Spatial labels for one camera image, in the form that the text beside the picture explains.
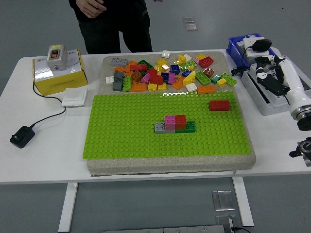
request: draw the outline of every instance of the black cable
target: black cable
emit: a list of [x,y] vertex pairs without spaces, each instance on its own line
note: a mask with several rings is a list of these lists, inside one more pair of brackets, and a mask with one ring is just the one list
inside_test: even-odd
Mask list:
[[248,70],[249,67],[243,65],[243,57],[244,57],[244,55],[245,55],[245,53],[246,53],[246,50],[247,50],[248,48],[251,48],[251,47],[252,47],[252,46],[249,46],[249,47],[247,47],[247,48],[244,50],[244,53],[243,53],[242,58],[241,58],[241,64],[242,64],[242,65],[241,65],[240,67],[234,68],[234,69],[231,71],[231,74],[232,74],[233,76],[237,75],[237,74],[240,73],[240,72],[243,72],[243,71],[247,71],[247,70]]
[[248,233],[251,233],[250,231],[248,231],[247,229],[242,228],[242,227],[231,227],[231,229],[232,229],[233,231],[244,230],[244,231],[247,231]]
[[[37,93],[37,92],[35,91],[35,83],[34,83],[34,82],[33,82],[33,91],[34,91],[37,95],[39,95],[39,96],[41,96],[41,97],[48,98],[48,99],[57,99],[58,101],[60,101],[60,102],[62,103],[62,101],[61,101],[59,98],[57,98],[57,97],[53,97],[53,96],[43,96],[43,95]],[[48,117],[46,117],[46,118],[43,118],[43,119],[37,121],[36,123],[32,124],[32,125],[30,126],[30,128],[32,128],[33,126],[35,126],[35,124],[37,124],[37,123],[39,123],[39,122],[42,122],[42,121],[44,121],[44,120],[46,120],[46,119],[48,119],[48,118],[61,115],[61,114],[63,114],[65,111],[66,111],[66,107],[64,107],[64,110],[63,110],[61,113],[58,113],[58,114],[55,114],[55,115],[52,115],[52,116],[48,116]]]

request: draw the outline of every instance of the table leg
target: table leg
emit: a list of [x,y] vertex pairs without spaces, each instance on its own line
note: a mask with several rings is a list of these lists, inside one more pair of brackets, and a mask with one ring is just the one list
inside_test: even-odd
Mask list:
[[243,177],[232,177],[235,194],[238,200],[242,225],[244,227],[253,227],[253,217],[249,207],[248,198],[244,186]]
[[68,183],[58,232],[69,232],[78,183]]

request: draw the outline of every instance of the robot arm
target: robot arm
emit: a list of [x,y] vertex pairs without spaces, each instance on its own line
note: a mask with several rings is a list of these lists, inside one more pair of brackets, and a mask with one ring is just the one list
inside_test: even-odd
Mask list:
[[[276,96],[284,96],[293,119],[298,121],[298,128],[302,131],[311,130],[311,99],[305,94],[291,61],[276,55],[260,57],[256,61],[257,82]],[[266,71],[266,65],[273,65],[275,69]]]

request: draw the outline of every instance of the hand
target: hand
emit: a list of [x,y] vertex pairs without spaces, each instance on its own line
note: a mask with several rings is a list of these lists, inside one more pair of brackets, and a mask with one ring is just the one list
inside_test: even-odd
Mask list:
[[80,10],[88,17],[88,18],[95,18],[105,10],[103,0],[76,0],[77,6]]

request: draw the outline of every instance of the cardboard box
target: cardboard box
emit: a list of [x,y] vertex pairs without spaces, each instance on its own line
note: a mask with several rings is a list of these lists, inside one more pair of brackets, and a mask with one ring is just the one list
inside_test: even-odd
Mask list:
[[43,96],[87,85],[79,50],[68,51],[66,70],[51,71],[46,60],[47,56],[33,59],[34,83]]

